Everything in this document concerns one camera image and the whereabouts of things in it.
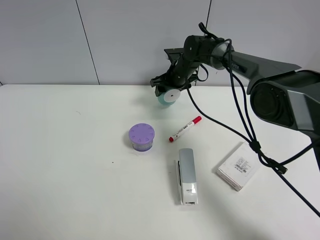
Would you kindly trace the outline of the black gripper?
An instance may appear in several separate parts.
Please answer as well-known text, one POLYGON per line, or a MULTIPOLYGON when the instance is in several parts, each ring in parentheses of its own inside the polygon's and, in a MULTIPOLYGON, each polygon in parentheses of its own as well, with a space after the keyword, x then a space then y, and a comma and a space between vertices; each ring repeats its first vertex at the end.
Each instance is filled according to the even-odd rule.
POLYGON ((170 89, 184 91, 192 87, 197 80, 196 71, 201 65, 198 61, 189 61, 180 56, 175 65, 170 65, 167 72, 150 80, 150 86, 155 87, 155 95, 159 97, 170 89))

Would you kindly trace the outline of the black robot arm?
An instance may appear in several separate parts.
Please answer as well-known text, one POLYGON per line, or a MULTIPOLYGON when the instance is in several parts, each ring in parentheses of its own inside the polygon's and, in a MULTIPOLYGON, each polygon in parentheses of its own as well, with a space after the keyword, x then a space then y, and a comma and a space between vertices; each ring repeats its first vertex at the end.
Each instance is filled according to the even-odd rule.
POLYGON ((190 35, 184 46, 166 49, 166 73, 150 80, 156 96, 184 90, 195 81, 201 65, 232 70, 248 79, 250 105, 261 120, 307 135, 320 159, 320 74, 300 66, 240 53, 212 34, 190 35))

